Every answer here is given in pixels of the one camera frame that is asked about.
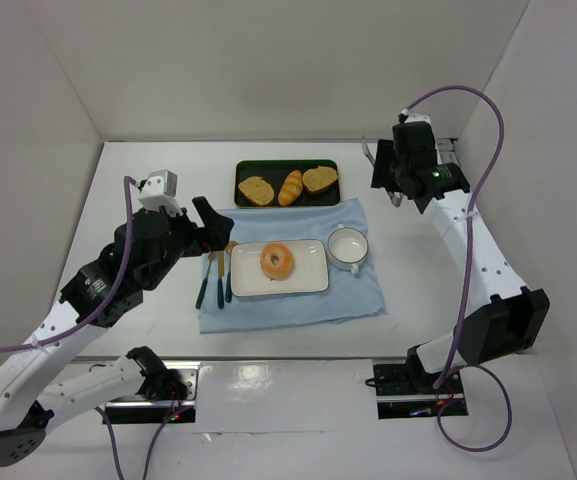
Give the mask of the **aluminium rail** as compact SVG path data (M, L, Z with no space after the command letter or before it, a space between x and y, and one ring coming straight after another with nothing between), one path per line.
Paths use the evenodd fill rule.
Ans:
M438 138L436 141L437 150L442 164L459 163L457 156L457 140L452 138Z

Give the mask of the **striped bread roll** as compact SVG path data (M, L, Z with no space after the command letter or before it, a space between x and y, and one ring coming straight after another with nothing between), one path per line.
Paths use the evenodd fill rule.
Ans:
M285 178L280 192L278 194L278 203L280 206L292 205L303 192L302 173L294 170Z

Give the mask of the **left bread slice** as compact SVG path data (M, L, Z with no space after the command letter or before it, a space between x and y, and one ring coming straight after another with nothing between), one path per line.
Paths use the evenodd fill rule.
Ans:
M268 207L275 199L273 187L260 176L251 176L237 186L238 191L253 206Z

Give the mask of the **orange glazed donut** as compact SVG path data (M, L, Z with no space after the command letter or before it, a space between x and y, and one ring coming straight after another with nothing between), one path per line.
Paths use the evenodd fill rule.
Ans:
M260 255L263 274L271 280L284 280L294 268L292 251L283 243L274 242L264 246Z

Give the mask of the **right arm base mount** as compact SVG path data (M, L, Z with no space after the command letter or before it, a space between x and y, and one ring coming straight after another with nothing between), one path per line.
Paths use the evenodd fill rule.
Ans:
M459 374L450 376L439 390L433 379L417 384L409 378L403 363L376 363L373 374L364 381L376 395L378 418L432 418L443 415L467 416L464 386Z

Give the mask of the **right bread slice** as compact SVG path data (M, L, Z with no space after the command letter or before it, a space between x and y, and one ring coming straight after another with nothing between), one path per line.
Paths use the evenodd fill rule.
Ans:
M302 175L303 188L309 194L320 194L338 182L337 170L328 166L308 169Z

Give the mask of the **white rectangular plate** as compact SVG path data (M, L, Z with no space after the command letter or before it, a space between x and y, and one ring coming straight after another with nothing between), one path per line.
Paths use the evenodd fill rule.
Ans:
M293 253L294 268L288 278L271 280L260 266L265 245L279 242ZM328 289L329 275L324 246L319 240L290 240L239 244L232 252L232 292L237 297L319 293Z

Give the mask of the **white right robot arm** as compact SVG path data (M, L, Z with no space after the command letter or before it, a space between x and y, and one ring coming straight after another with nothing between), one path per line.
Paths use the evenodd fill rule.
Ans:
M476 207L454 162L441 161L430 119L403 113L390 140L377 143L372 187L393 204L412 201L435 228L462 273L469 274L462 327L410 348L408 382L429 393L444 368L480 365L533 347L550 308L510 266Z

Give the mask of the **light blue cloth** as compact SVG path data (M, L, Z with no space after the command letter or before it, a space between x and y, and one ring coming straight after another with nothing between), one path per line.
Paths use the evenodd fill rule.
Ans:
M363 234L368 224L358 199L330 207L259 208L221 210L231 218L231 238L239 244L290 240L319 240L324 245L339 224ZM381 288L372 261L359 275L328 265L329 286L319 293L237 297L223 309L217 306L217 290L206 290L199 309L202 334L258 331L342 323L375 316L385 311Z

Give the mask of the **metal kitchen tongs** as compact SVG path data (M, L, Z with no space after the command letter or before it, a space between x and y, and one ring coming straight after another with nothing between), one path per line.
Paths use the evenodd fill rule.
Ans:
M372 154L367 142L365 140L361 143L362 153L364 157L369 161L372 167L375 167L376 159ZM399 208L403 201L403 194L397 192L389 192L388 193L390 202L394 208Z

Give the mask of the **dark green serving tray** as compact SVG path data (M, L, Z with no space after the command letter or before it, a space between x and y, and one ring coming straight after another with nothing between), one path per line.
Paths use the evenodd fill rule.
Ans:
M240 208L333 206L341 201L332 160L244 160L235 169L234 202Z

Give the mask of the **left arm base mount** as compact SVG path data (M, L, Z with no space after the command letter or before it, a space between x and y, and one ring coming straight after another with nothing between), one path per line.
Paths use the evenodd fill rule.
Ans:
M170 424L191 424L196 419L198 362L166 361L168 369L179 377L177 384L168 381L148 397L135 394L107 402L103 410L113 425L159 424L172 415Z

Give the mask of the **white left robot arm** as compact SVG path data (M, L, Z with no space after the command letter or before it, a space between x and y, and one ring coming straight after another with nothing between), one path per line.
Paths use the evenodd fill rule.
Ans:
M181 404L180 374L146 346L69 381L61 371L90 343L143 301L181 258L223 249L234 227L203 197L186 212L142 208L114 232L99 257L81 267L27 341L0 366L0 467L14 465L59 425L116 398L139 396Z

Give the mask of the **bread slice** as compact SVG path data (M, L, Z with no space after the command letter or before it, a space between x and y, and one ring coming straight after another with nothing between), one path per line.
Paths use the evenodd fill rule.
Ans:
M338 182L337 170L328 166L308 169L302 175L303 188L309 194L320 194Z
M253 206L268 207L275 199L273 187L260 176L251 176L237 186L238 191Z

